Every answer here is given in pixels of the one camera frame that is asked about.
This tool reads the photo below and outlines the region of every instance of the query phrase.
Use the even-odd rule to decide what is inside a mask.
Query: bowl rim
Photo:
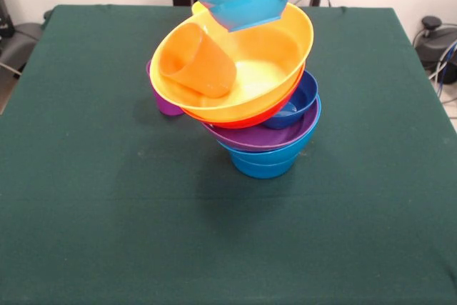
[[[301,115],[303,113],[305,113],[306,111],[309,110],[309,108],[313,105],[314,101],[316,100],[316,97],[318,96],[318,93],[319,93],[319,85],[317,83],[317,80],[316,78],[313,76],[313,74],[311,74],[309,71],[305,70],[303,72],[303,76],[301,77],[301,80],[300,80],[300,84],[298,85],[298,87],[296,88],[296,90],[294,91],[294,93],[298,92],[298,91],[301,91],[301,83],[304,82],[305,78],[306,77],[311,77],[311,80],[313,81],[313,84],[316,86],[316,92],[314,94],[314,97],[312,98],[312,100],[308,103],[308,105],[306,105],[305,107],[303,107],[302,109],[299,109],[297,112],[293,112],[292,114],[288,114],[288,115],[285,115],[285,116],[278,116],[278,114],[275,114],[274,116],[272,116],[271,118],[267,119],[265,122],[271,120],[271,119],[282,119],[282,118],[290,118],[292,116],[297,116],[297,115]]]
[[[297,154],[293,155],[290,159],[287,159],[287,160],[282,161],[282,162],[278,162],[277,164],[256,164],[256,163],[254,163],[254,162],[250,162],[250,161],[247,161],[247,160],[243,160],[241,157],[237,157],[237,156],[233,156],[233,155],[231,155],[231,157],[233,157],[233,159],[242,161],[242,162],[244,162],[245,164],[250,164],[250,165],[252,165],[252,166],[270,167],[270,166],[282,166],[282,165],[284,165],[284,164],[290,163],[292,160],[295,161],[295,159],[297,158],[297,156],[298,156],[299,154],[300,154],[300,153],[298,152]]]
[[[237,103],[237,104],[224,104],[224,105],[219,105],[219,106],[190,106],[190,105],[185,105],[183,103],[179,103],[177,101],[174,101],[173,99],[170,99],[169,97],[167,97],[165,94],[163,94],[163,92],[160,90],[160,87],[155,87],[154,86],[154,82],[153,80],[156,79],[156,77],[154,76],[154,72],[153,72],[153,67],[154,67],[154,62],[155,61],[158,61],[159,58],[160,58],[160,54],[157,54],[157,52],[159,51],[162,51],[164,46],[165,46],[165,43],[166,41],[169,39],[170,35],[172,35],[175,30],[177,30],[180,26],[183,26],[189,22],[193,22],[192,19],[197,19],[199,18],[200,16],[208,16],[207,12],[206,11],[202,11],[202,12],[199,12],[197,14],[194,14],[193,16],[187,18],[186,20],[182,21],[180,24],[178,24],[178,26],[176,26],[173,30],[171,30],[166,36],[164,39],[162,39],[162,42],[157,46],[156,50],[154,51],[154,54],[152,55],[151,57],[151,65],[149,67],[149,81],[151,82],[151,85],[154,87],[154,89],[156,90],[156,92],[162,97],[164,98],[165,100],[167,100],[167,102],[169,103],[172,103],[174,105],[177,105],[178,107],[181,107],[181,108],[185,108],[185,109],[190,109],[190,110],[196,110],[196,111],[214,111],[214,110],[224,110],[224,109],[230,109],[230,108],[233,108],[235,106],[242,106],[242,105],[246,105],[248,102],[250,101],[253,101],[257,98],[260,98],[261,96],[265,96],[267,93],[273,91],[275,88],[277,88],[279,85],[281,85],[282,83],[286,82],[286,80],[290,77],[292,77],[294,74],[296,74],[297,72],[300,71],[301,67],[305,64],[306,62],[306,58],[308,57],[309,53],[311,52],[311,48],[313,47],[313,43],[314,43],[314,27],[313,27],[313,24],[309,18],[309,16],[302,10],[300,9],[299,7],[297,7],[296,5],[292,4],[292,3],[287,3],[286,4],[286,8],[284,9],[284,11],[287,9],[287,8],[291,8],[293,11],[298,11],[300,13],[300,15],[302,15],[303,19],[305,22],[308,23],[308,26],[310,28],[310,31],[309,31],[309,34],[310,34],[310,38],[309,38],[309,45],[307,47],[307,49],[303,52],[303,56],[301,58],[301,60],[297,63],[297,66],[288,74],[288,76],[282,80],[280,83],[278,83],[275,87],[272,87],[271,89],[269,89],[268,91],[265,91],[263,92],[262,94],[258,94],[256,95],[255,97],[253,98],[250,98],[250,99],[247,99],[241,103]],[[292,31],[287,31],[287,32],[284,32],[285,34],[288,34],[290,35],[291,33],[293,33]]]
[[[297,144],[306,135],[308,135],[311,130],[313,130],[316,127],[317,123],[319,122],[319,119],[321,118],[321,111],[322,111],[321,97],[319,95],[317,96],[316,101],[317,101],[317,106],[318,106],[318,111],[317,111],[316,117],[314,118],[313,123],[309,126],[309,128],[305,132],[303,132],[301,135],[299,135],[298,137],[295,137],[294,139],[291,139],[291,140],[289,140],[287,142],[284,142],[282,144],[277,144],[277,145],[274,145],[274,146],[254,146],[253,144],[243,144],[246,147],[252,147],[252,148],[257,148],[257,149],[262,148],[262,149],[265,149],[266,151],[242,151],[242,150],[238,150],[238,149],[232,148],[231,146],[227,146],[227,144],[220,142],[218,139],[216,139],[216,140],[217,140],[217,142],[219,142],[220,145],[222,145],[227,150],[233,151],[234,153],[237,153],[237,154],[240,154],[240,155],[272,154],[274,152],[278,152],[278,151],[281,151],[283,149],[287,149],[291,145]],[[209,130],[215,136],[222,136],[222,135],[216,133],[208,124],[204,124],[204,123],[202,123],[202,124],[205,126],[205,128],[207,130]]]
[[[300,81],[301,81],[301,78],[302,78],[302,75],[303,73],[300,73],[299,76],[296,78],[296,80],[293,82],[293,85],[291,86],[290,89],[288,89],[288,91],[285,93],[284,96],[282,96],[278,101],[276,101],[274,103],[274,105],[272,106],[268,106],[267,109],[264,109],[263,111],[261,112],[258,112],[256,115],[254,116],[247,116],[247,117],[244,117],[243,119],[237,119],[235,121],[208,121],[206,119],[204,119],[203,117],[200,117],[199,115],[196,115],[194,114],[192,111],[189,111],[188,109],[184,109],[183,111],[189,115],[190,117],[196,119],[197,121],[200,121],[202,123],[206,123],[208,125],[214,125],[214,126],[219,126],[221,127],[222,129],[227,129],[226,127],[224,126],[221,126],[221,125],[224,125],[224,124],[240,124],[240,123],[244,123],[244,122],[247,122],[249,121],[250,119],[253,119],[253,118],[257,118],[258,116],[266,113],[267,111],[271,110],[273,107],[277,107],[285,98],[291,98],[292,97],[292,94],[297,90],[298,86],[300,86]],[[284,105],[282,105],[276,112],[280,111],[285,105],[287,104],[284,103]],[[258,125],[260,123],[263,123],[265,122],[266,120],[268,119],[262,119],[260,122],[258,122],[257,124],[255,125]]]

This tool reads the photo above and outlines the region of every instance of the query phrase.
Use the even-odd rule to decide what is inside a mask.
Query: yellow bowl
[[[184,113],[188,114],[190,117],[195,118],[197,121],[204,121],[206,123],[214,124],[217,126],[223,126],[226,128],[230,129],[240,129],[244,127],[249,127],[253,125],[257,125],[261,123],[262,121],[267,120],[270,118],[270,116],[265,116],[268,112],[272,110],[272,108],[277,107],[279,104],[283,103],[285,99],[289,99],[292,96],[292,93],[295,91],[297,88],[298,84],[300,83],[301,76],[303,75],[303,72],[305,71],[305,65],[303,65],[300,69],[300,73],[298,75],[298,78],[291,78],[293,80],[293,83],[291,86],[289,86],[290,82],[289,80],[285,82],[284,84],[280,85],[278,93],[281,93],[281,96],[278,98],[278,100],[275,103],[268,103],[266,104],[265,101],[263,101],[263,97],[260,96],[257,99],[254,99],[250,103],[250,107],[244,106],[243,110],[244,112],[240,114],[239,112],[237,113],[236,119],[233,121],[217,121],[217,120],[211,120],[209,121],[208,119],[203,119],[200,116],[196,115],[193,110],[188,110],[188,109],[182,109]],[[283,106],[280,106],[277,108],[278,112],[281,110]]]
[[[180,25],[187,23],[198,24],[235,61],[232,90],[220,98],[209,98],[163,77],[159,59],[171,33],[152,58],[151,83],[165,100],[207,121],[236,121],[275,104],[301,76],[313,44],[310,19],[292,4],[287,4],[278,21],[233,33],[219,25],[209,11],[200,11]]]

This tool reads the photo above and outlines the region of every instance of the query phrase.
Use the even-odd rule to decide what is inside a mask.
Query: plastic cup
[[[236,76],[232,59],[195,23],[181,25],[170,35],[159,71],[210,98],[229,93]]]
[[[146,64],[146,73],[149,75],[149,70],[151,67],[151,61],[149,61]],[[154,92],[154,96],[156,97],[156,103],[157,103],[157,108],[162,114],[165,114],[167,116],[179,116],[180,114],[183,114],[183,110],[181,110],[180,107],[177,107],[176,105],[173,105],[172,103],[167,102],[164,98],[160,96],[152,86],[152,90]]]

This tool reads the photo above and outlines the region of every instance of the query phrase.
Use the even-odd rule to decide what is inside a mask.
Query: dark green cloth
[[[156,110],[189,8],[58,6],[0,117],[1,304],[455,304],[457,136],[391,9],[306,9],[323,110],[273,180]]]

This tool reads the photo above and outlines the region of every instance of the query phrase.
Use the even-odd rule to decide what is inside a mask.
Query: black cable
[[[416,47],[416,41],[417,41],[417,39],[419,38],[419,36],[420,36],[421,34],[423,34],[424,32],[426,32],[426,30],[427,30],[427,29],[422,29],[422,30],[420,30],[420,31],[414,36],[413,43],[412,43],[412,44],[413,44],[413,47]]]
[[[446,101],[443,101],[441,103],[444,105],[444,104],[452,103],[453,101],[457,101],[457,98],[454,98],[454,99],[451,99],[451,100],[446,100]]]
[[[28,34],[28,33],[26,33],[26,32],[23,32],[23,31],[21,31],[21,30],[18,30],[18,29],[16,29],[16,28],[14,29],[14,31],[15,31],[15,32],[19,32],[20,34],[22,34],[22,35],[24,35],[24,36],[27,36],[27,37],[29,37],[30,39],[33,39],[34,41],[37,41],[37,42],[39,41],[38,38],[33,37],[31,34]]]

